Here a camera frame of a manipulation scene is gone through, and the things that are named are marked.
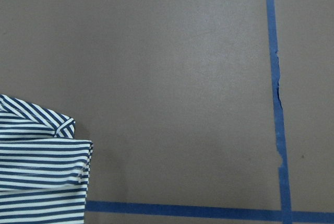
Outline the striped polo shirt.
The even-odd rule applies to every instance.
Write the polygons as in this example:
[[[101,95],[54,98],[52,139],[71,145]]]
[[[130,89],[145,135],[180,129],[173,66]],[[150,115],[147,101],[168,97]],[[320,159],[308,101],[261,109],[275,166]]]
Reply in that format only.
[[[1,223],[84,223],[93,143],[75,124],[1,95]]]

